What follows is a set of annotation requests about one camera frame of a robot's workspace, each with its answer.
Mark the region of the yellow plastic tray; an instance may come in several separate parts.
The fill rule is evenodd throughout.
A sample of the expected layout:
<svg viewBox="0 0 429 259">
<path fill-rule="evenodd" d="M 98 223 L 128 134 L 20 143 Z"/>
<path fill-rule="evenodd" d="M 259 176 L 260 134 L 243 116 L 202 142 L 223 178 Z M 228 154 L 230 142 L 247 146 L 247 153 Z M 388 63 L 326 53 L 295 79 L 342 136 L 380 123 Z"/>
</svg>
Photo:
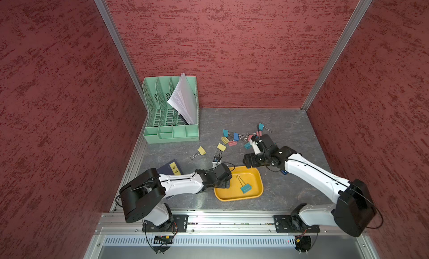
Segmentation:
<svg viewBox="0 0 429 259">
<path fill-rule="evenodd" d="M 257 168 L 246 168 L 245 166 L 239 166 L 234 168 L 231 172 L 232 179 L 230 180 L 229 188 L 216 188 L 214 190 L 214 194 L 218 200 L 222 202 L 233 202 L 237 200 L 255 199 L 263 194 L 264 186 L 260 172 Z M 243 194 L 240 189 L 241 185 L 236 178 L 238 175 L 241 176 L 244 182 L 252 186 L 252 189 L 246 194 Z"/>
</svg>

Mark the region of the teal binder clip bottom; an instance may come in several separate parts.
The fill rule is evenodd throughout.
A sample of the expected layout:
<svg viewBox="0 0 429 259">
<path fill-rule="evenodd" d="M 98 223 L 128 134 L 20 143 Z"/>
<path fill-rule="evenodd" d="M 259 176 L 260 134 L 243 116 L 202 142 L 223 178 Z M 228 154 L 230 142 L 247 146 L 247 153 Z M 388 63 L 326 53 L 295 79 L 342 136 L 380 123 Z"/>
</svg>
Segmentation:
<svg viewBox="0 0 429 259">
<path fill-rule="evenodd" d="M 236 178 L 238 179 L 238 181 L 241 185 L 240 189 L 241 189 L 243 194 L 248 193 L 252 189 L 252 186 L 250 184 L 244 182 L 240 175 L 238 175 Z"/>
</svg>

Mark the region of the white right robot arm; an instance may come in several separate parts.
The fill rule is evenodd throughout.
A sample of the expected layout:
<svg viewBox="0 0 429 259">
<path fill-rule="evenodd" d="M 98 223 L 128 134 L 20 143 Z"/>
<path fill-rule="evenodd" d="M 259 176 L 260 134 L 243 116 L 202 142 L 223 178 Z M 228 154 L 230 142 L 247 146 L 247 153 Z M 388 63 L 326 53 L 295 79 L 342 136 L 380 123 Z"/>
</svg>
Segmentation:
<svg viewBox="0 0 429 259">
<path fill-rule="evenodd" d="M 358 237 L 380 215 L 363 181 L 350 181 L 330 173 L 290 147 L 279 148 L 268 135 L 251 136 L 249 143 L 253 152 L 244 156 L 246 167 L 276 167 L 284 175 L 299 177 L 330 199 L 329 204 L 303 203 L 296 207 L 287 220 L 296 232 L 325 225 Z"/>
</svg>

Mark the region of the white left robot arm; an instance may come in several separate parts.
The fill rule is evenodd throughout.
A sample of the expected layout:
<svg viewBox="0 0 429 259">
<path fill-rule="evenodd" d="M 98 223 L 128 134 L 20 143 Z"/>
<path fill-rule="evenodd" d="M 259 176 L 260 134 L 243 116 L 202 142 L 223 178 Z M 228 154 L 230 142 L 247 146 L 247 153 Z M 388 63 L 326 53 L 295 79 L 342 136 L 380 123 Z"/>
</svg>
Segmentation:
<svg viewBox="0 0 429 259">
<path fill-rule="evenodd" d="M 232 170 L 225 164 L 186 175 L 160 174 L 155 168 L 146 170 L 119 190 L 119 199 L 126 223 L 151 222 L 161 231 L 173 223 L 173 214 L 164 199 L 182 194 L 199 194 L 218 188 L 232 179 Z"/>
</svg>

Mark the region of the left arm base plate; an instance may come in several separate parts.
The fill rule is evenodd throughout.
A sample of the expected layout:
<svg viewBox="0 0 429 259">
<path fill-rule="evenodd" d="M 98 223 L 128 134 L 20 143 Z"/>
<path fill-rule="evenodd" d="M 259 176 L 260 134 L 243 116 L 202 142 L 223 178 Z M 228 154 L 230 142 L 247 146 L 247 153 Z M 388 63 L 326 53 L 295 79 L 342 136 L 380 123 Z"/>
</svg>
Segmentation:
<svg viewBox="0 0 429 259">
<path fill-rule="evenodd" d="M 154 225 L 152 222 L 143 221 L 142 232 L 183 233 L 187 231 L 188 219 L 188 215 L 173 214 L 166 222 L 158 226 Z"/>
</svg>

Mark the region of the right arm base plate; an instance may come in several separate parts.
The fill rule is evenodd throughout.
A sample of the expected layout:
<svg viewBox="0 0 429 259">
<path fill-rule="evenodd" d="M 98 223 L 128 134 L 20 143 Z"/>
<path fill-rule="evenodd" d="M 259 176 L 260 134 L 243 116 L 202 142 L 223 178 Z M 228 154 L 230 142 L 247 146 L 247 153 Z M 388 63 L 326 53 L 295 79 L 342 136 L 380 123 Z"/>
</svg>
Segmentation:
<svg viewBox="0 0 429 259">
<path fill-rule="evenodd" d="M 318 225 L 306 225 L 297 215 L 274 215 L 277 233 L 320 233 Z"/>
</svg>

